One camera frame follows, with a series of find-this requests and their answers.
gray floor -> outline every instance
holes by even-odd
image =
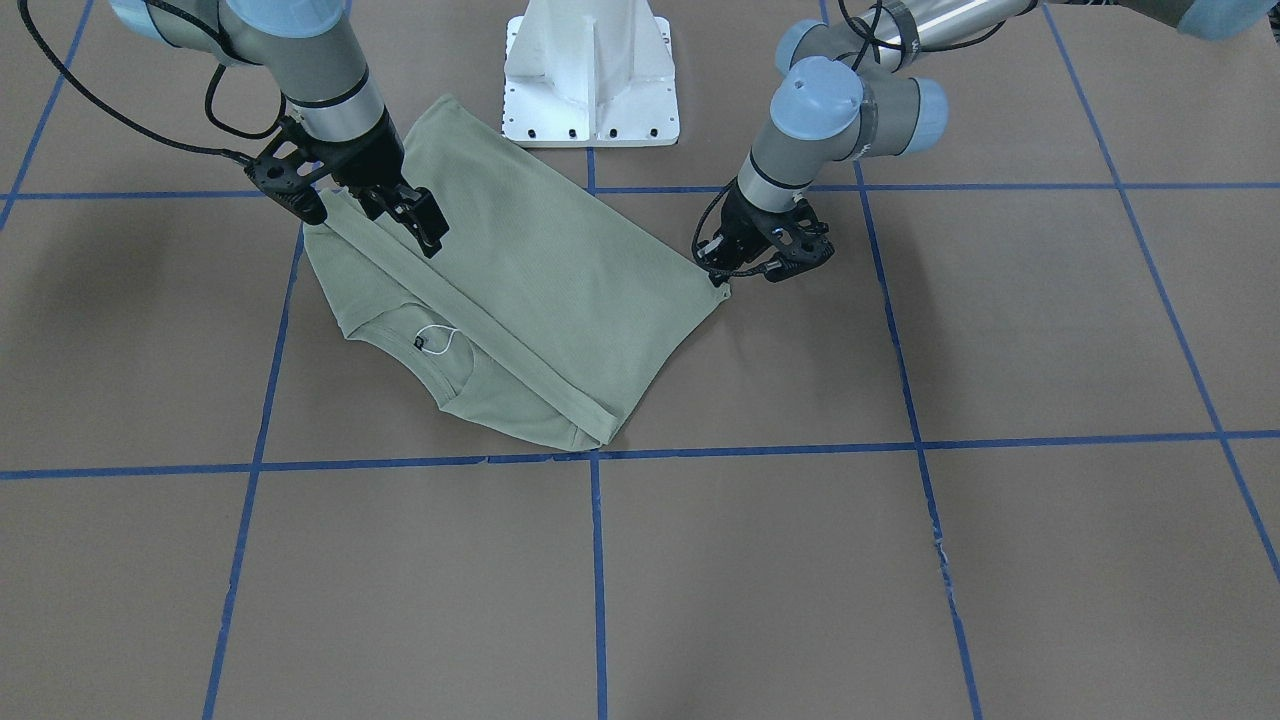
[[[225,142],[207,58],[33,5]],[[357,3],[401,127],[444,92],[497,126],[524,5]],[[654,5],[681,142],[538,156],[687,251],[827,8]],[[835,260],[739,282],[577,456],[438,413],[238,169],[55,82],[12,3],[0,42],[0,717],[1280,716],[1265,23],[1055,6],[920,63],[941,145],[831,167]],[[273,102],[237,72],[221,108]]]

white bracket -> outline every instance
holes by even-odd
[[[648,0],[530,0],[507,23],[502,133],[525,147],[680,137],[671,24]]]

folded cloth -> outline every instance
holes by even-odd
[[[306,251],[348,340],[440,410],[559,450],[617,434],[685,337],[728,297],[707,274],[442,97],[404,137],[404,177],[449,233],[431,260],[346,191]]]

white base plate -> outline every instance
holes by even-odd
[[[654,18],[671,53],[671,23]],[[507,54],[524,15],[507,23]],[[675,145],[680,113],[675,81],[635,82],[600,108],[600,128],[588,136],[590,109],[566,100],[544,82],[507,78],[502,135],[522,147],[652,147]]]

white string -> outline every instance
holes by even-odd
[[[449,340],[448,340],[448,342],[444,343],[444,350],[440,350],[439,352],[436,352],[434,350],[428,350],[425,343],[430,342],[430,341],[428,341],[425,337],[422,337],[422,333],[425,333],[426,331],[429,331],[431,328],[440,328],[442,331],[449,331]],[[439,355],[444,355],[445,352],[449,351],[449,347],[453,345],[453,336],[456,336],[456,334],[458,334],[458,328],[451,328],[449,325],[426,325],[425,328],[417,331],[417,334],[413,336],[413,337],[422,338],[424,346],[420,347],[419,350],[421,350],[422,352],[426,352],[428,355],[436,355],[436,356],[439,356]]]

